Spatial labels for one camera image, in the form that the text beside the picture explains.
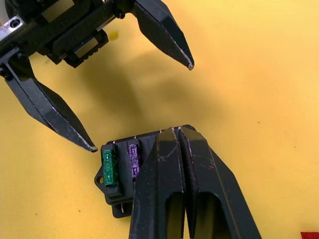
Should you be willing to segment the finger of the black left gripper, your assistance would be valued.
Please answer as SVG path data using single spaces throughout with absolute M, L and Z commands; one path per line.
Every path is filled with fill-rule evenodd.
M 67 103 L 36 79 L 27 55 L 17 48 L 12 49 L 0 57 L 0 70 L 31 117 L 79 147 L 89 152 L 98 151 Z
M 167 5 L 160 0 L 137 0 L 134 11 L 142 34 L 160 51 L 191 71 L 194 59 Z

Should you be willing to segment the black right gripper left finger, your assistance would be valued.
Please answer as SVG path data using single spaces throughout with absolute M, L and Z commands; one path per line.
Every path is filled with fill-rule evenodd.
M 129 237 L 181 239 L 185 182 L 180 144 L 173 128 L 156 136 L 135 184 Z

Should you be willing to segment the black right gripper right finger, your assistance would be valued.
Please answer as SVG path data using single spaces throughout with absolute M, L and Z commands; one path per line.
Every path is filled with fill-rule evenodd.
M 261 235 L 231 170 L 199 132 L 178 129 L 192 239 L 259 239 Z

